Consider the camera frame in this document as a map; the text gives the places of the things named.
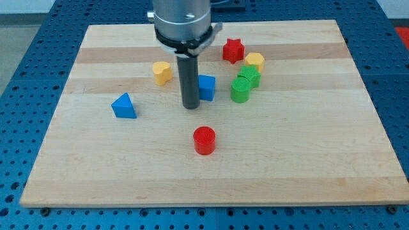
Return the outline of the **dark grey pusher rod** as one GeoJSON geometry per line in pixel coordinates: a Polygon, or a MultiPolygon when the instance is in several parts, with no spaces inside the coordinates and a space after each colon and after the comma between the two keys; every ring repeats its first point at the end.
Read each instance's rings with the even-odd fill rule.
{"type": "Polygon", "coordinates": [[[182,104],[186,109],[199,107],[199,75],[197,57],[177,57],[182,104]]]}

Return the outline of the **black clamp ring mount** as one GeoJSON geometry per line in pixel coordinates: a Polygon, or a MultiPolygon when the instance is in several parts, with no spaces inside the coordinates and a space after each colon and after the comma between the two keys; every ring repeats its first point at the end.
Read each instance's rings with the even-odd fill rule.
{"type": "Polygon", "coordinates": [[[188,41],[171,40],[162,35],[155,28],[155,36],[160,47],[179,58],[194,58],[207,49],[215,40],[218,32],[223,29],[223,23],[218,22],[214,26],[210,26],[208,30],[199,38],[188,41]]]}

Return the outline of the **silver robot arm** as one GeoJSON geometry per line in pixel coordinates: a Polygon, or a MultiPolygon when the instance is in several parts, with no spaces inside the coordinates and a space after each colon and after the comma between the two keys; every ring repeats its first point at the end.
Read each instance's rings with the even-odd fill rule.
{"type": "Polygon", "coordinates": [[[211,22],[210,0],[153,0],[147,18],[160,46],[176,56],[184,108],[199,107],[198,56],[223,28],[211,22]]]}

